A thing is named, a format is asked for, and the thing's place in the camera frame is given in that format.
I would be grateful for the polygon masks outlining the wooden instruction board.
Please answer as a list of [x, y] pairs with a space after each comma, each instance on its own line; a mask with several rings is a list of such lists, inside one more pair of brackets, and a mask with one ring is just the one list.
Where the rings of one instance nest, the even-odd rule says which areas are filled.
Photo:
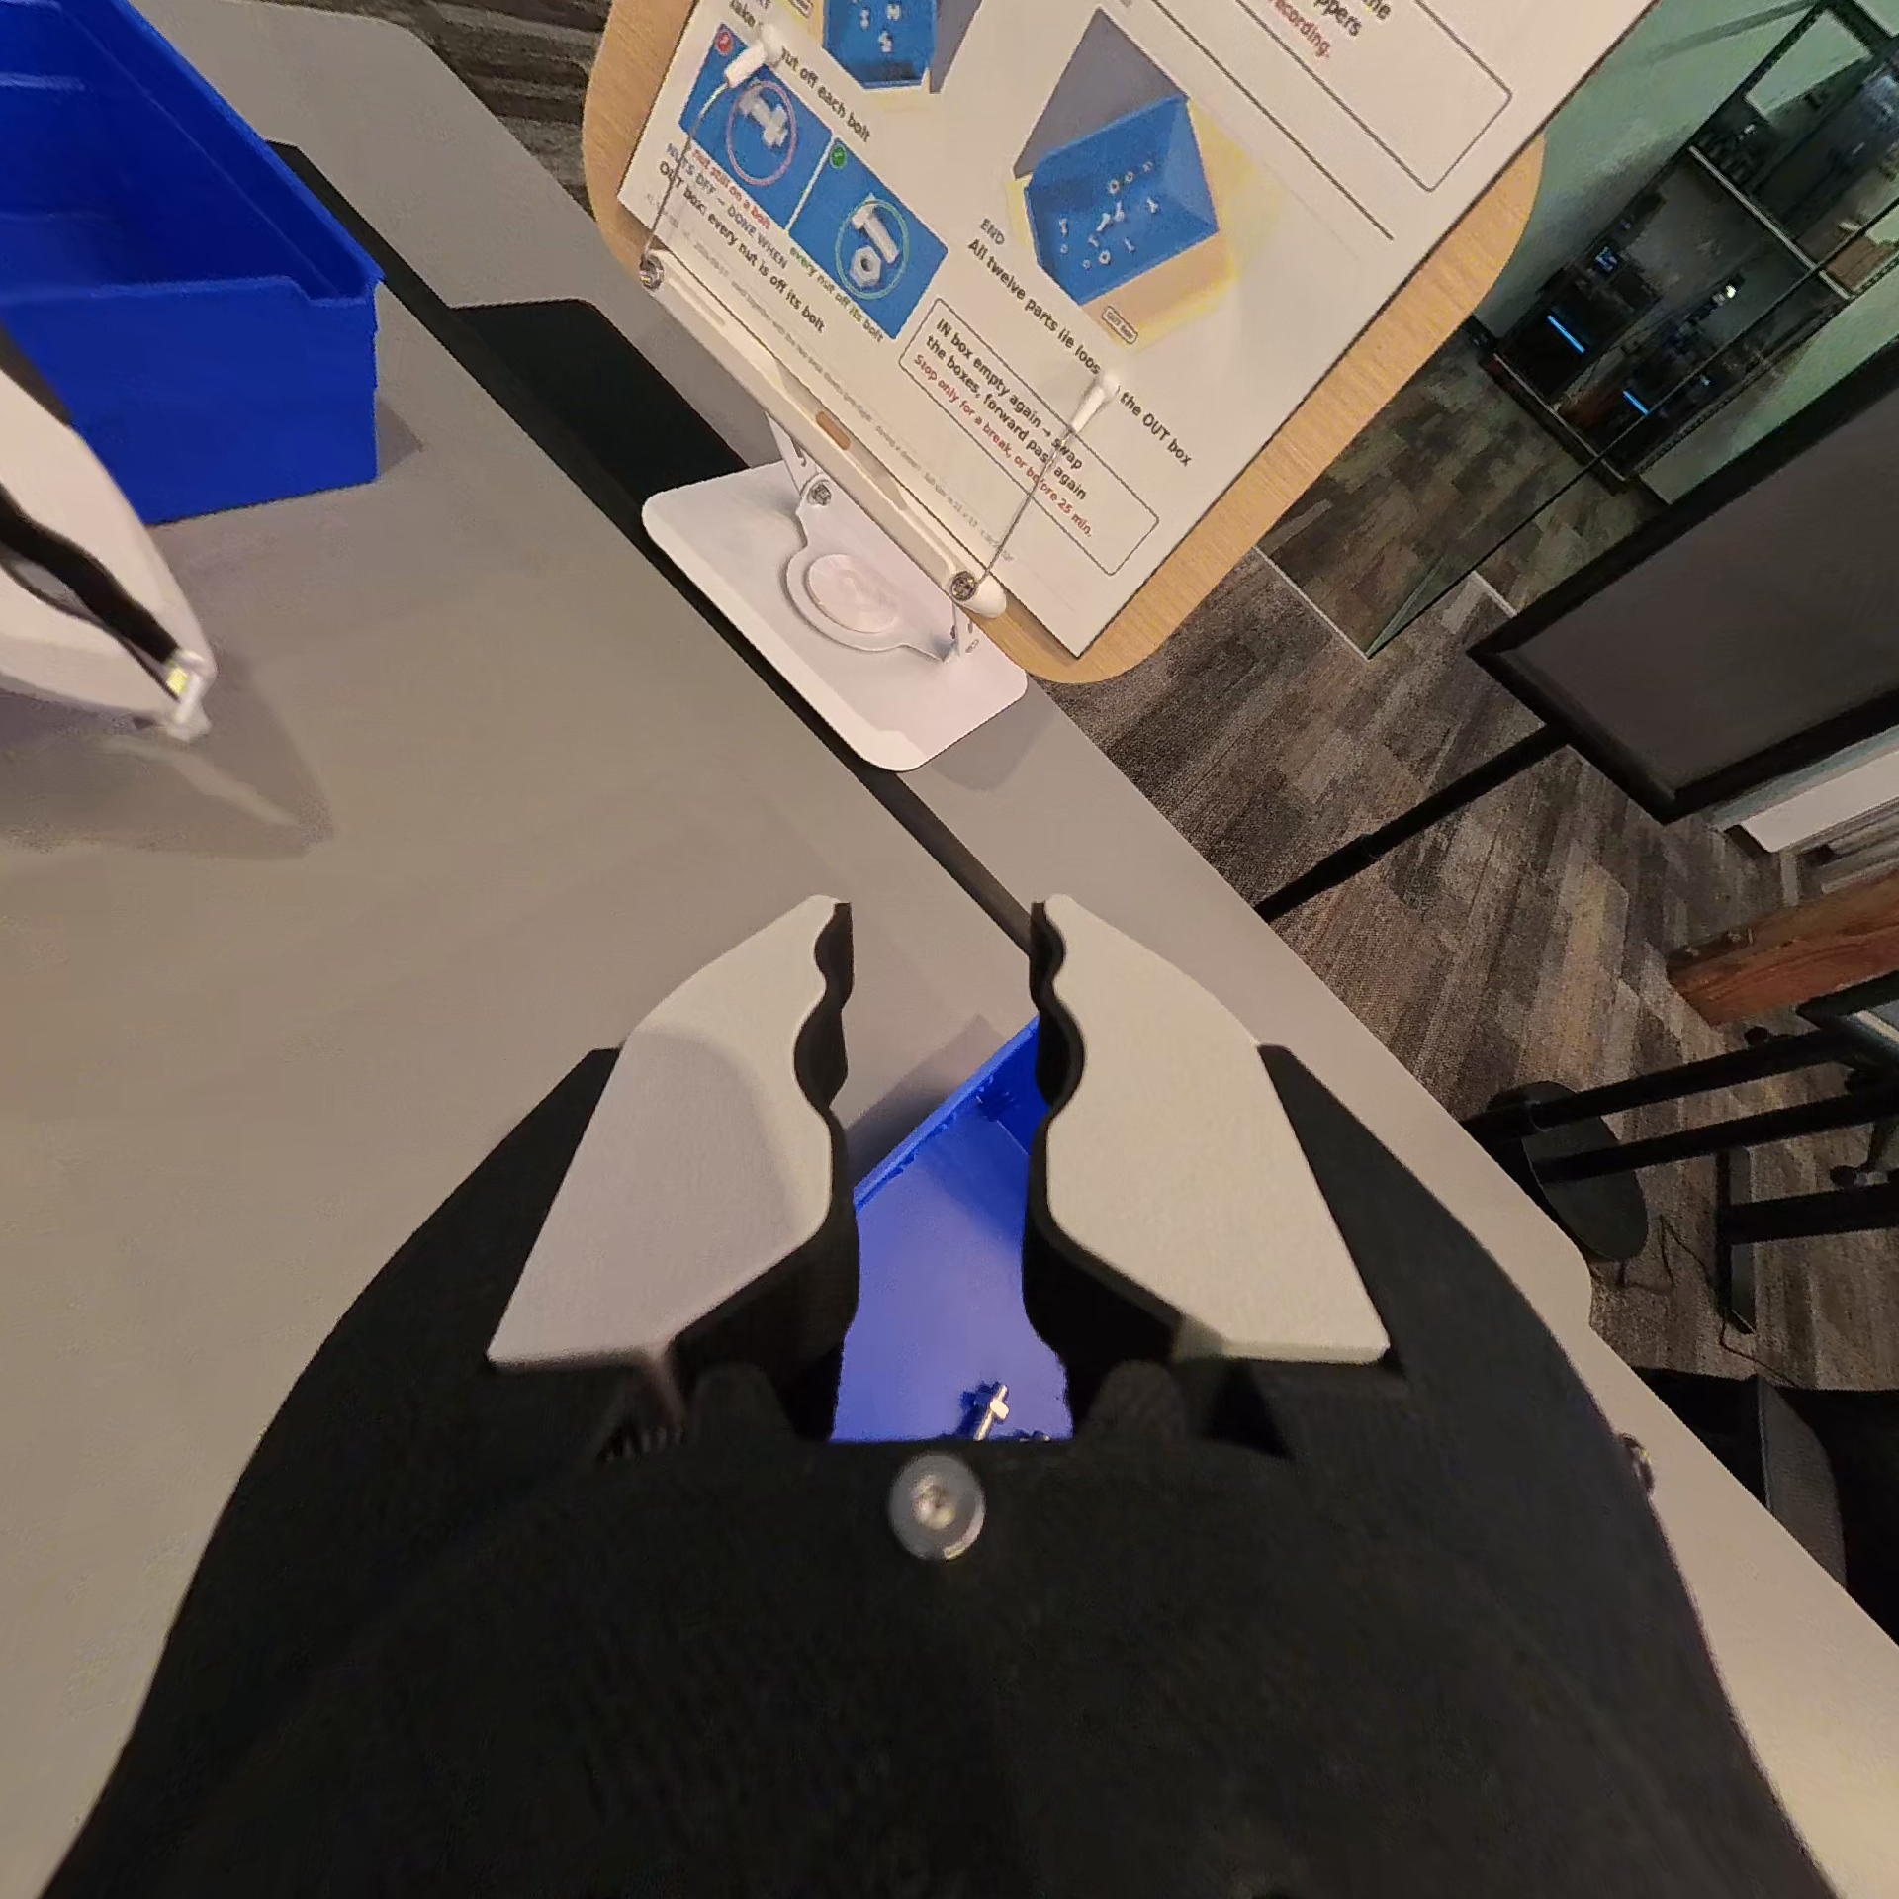
[[587, 195], [937, 589], [1080, 656], [1645, 12], [610, 4]]

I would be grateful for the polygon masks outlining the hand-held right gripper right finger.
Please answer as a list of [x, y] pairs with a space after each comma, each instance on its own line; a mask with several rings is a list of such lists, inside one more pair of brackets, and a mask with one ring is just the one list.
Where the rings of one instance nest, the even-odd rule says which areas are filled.
[[1370, 1365], [1390, 1345], [1264, 1048], [1067, 893], [1038, 914], [1040, 1209], [1172, 1359]]

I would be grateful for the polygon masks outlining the black pole stand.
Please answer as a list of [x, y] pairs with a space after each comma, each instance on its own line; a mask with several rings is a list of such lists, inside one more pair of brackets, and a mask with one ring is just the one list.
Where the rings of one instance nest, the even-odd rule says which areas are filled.
[[[1709, 1125], [1625, 1138], [1615, 1120], [1745, 1085], [1838, 1073], [1828, 1100], [1761, 1109]], [[1645, 1076], [1573, 1090], [1526, 1083], [1462, 1120], [1563, 1238], [1597, 1266], [1621, 1266], [1648, 1243], [1641, 1177], [1689, 1161], [1724, 1161], [1801, 1136], [1875, 1125], [1897, 1109], [1893, 1052], [1875, 1052], [1850, 1029], [1761, 1031], [1745, 1048], [1683, 1061]]]

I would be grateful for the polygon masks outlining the blue plastic bin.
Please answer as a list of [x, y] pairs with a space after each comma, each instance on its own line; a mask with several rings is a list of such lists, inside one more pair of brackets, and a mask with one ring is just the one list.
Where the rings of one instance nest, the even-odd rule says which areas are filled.
[[379, 280], [130, 4], [2, 4], [3, 330], [144, 526], [376, 477]]
[[960, 1393], [1011, 1386], [1005, 1441], [1067, 1441], [1065, 1373], [1023, 1307], [1038, 1024], [1021, 1026], [853, 1192], [860, 1293], [831, 1441], [954, 1439]]

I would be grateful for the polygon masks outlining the black high-back chair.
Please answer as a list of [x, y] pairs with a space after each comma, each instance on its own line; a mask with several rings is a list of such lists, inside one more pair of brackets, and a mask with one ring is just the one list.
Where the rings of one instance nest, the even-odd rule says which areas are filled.
[[1897, 1634], [1897, 1391], [1636, 1368], [1769, 1518]]

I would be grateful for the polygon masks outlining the wooden beam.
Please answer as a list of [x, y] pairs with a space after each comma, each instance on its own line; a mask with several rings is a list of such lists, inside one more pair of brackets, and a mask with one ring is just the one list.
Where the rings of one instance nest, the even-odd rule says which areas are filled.
[[1897, 874], [1683, 946], [1666, 971], [1683, 1004], [1715, 1029], [1887, 980], [1897, 972]]

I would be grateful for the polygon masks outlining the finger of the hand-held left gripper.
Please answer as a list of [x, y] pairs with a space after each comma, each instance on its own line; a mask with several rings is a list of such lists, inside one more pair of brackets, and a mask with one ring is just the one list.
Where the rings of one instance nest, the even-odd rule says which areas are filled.
[[[129, 500], [79, 436], [27, 354], [2, 338], [2, 653], [3, 528], [57, 531], [93, 545], [107, 522], [132, 518]], [[178, 659], [216, 667], [199, 617], [178, 589]]]
[[3, 528], [3, 689], [178, 728], [178, 584], [122, 518], [93, 545]]

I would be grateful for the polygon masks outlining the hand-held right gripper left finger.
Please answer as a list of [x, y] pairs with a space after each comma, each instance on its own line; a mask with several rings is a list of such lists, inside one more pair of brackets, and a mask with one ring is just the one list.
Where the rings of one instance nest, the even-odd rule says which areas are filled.
[[842, 1009], [849, 909], [812, 896], [626, 1035], [528, 1250], [500, 1371], [751, 1356], [803, 1373], [858, 1301]]

